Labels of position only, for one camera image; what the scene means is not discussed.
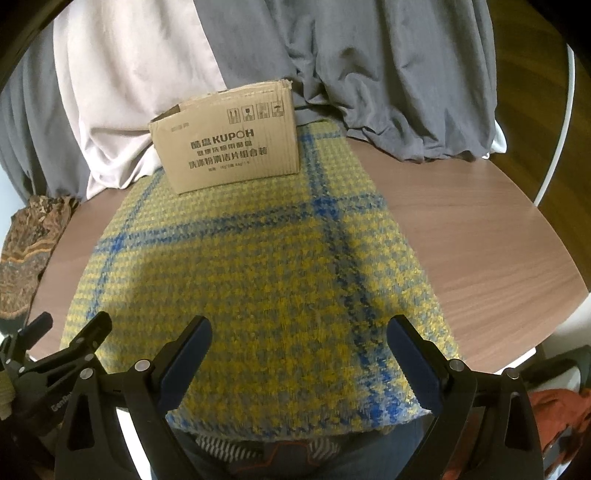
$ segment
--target black clamp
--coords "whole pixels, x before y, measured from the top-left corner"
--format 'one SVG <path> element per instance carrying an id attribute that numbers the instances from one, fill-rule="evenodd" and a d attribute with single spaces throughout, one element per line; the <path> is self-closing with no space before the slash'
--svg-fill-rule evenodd
<path id="1" fill-rule="evenodd" d="M 16 335 L 0 345 L 0 362 L 12 381 L 16 397 L 14 419 L 31 434 L 44 436 L 59 425 L 66 412 L 78 375 L 87 367 L 102 369 L 95 352 L 111 332 L 111 318 L 98 313 L 69 346 L 39 361 L 26 352 L 52 327 L 49 313 L 42 313 Z"/>
<path id="2" fill-rule="evenodd" d="M 159 480 L 200 479 L 166 422 L 178 408 L 212 342 L 212 328 L 195 317 L 180 337 L 153 361 L 142 359 L 127 372 L 82 370 L 67 407 L 56 447 L 56 479 L 138 480 L 116 416 L 127 408 Z"/>
<path id="3" fill-rule="evenodd" d="M 459 480 L 544 478 L 534 414 L 514 369 L 494 375 L 473 372 L 457 358 L 448 361 L 404 315 L 390 320 L 387 339 L 418 402 L 436 415 L 397 480 L 441 478 L 475 411 L 481 415 L 478 437 Z"/>

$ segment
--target dark jeans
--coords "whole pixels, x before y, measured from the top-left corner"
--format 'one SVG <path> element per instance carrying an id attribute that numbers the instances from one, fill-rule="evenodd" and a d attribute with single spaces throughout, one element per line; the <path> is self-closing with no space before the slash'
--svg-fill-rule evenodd
<path id="1" fill-rule="evenodd" d="M 394 480 L 421 443 L 421 419 L 397 426 L 391 433 L 363 433 L 349 442 L 334 460 L 307 480 Z M 179 443 L 204 480 L 233 480 L 224 465 L 202 451 L 190 436 L 175 431 Z"/>

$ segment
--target yellow knitted cushion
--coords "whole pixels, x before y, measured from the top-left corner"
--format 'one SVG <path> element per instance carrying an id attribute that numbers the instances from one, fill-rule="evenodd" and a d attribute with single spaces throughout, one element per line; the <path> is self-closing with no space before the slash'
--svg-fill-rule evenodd
<path id="1" fill-rule="evenodd" d="M 162 171 L 140 180 L 80 281 L 62 343 L 110 313 L 98 352 L 108 371 L 152 358 L 194 315 L 210 319 L 212 348 L 168 417 L 177 427 L 278 440 L 417 417 L 385 341 L 396 313 L 457 356 L 424 272 L 337 126 L 298 137 L 297 175 L 181 196 Z"/>

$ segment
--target gray curtain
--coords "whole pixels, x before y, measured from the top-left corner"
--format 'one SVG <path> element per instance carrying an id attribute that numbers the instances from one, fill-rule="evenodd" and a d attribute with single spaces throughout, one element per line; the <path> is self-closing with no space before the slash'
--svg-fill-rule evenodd
<path id="1" fill-rule="evenodd" d="M 90 170 L 61 101 L 53 24 L 33 41 L 0 93 L 0 166 L 25 203 L 33 194 L 86 199 Z"/>
<path id="2" fill-rule="evenodd" d="M 228 88 L 288 78 L 299 124 L 342 123 L 401 160 L 488 153 L 485 0 L 194 0 Z"/>

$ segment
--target brown paisley fabric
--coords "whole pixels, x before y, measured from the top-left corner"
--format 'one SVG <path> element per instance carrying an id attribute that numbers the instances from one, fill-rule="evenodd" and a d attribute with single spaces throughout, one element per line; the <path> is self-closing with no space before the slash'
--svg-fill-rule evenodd
<path id="1" fill-rule="evenodd" d="M 12 216 L 0 258 L 0 332 L 15 333 L 27 321 L 54 247 L 66 229 L 78 201 L 32 196 Z"/>

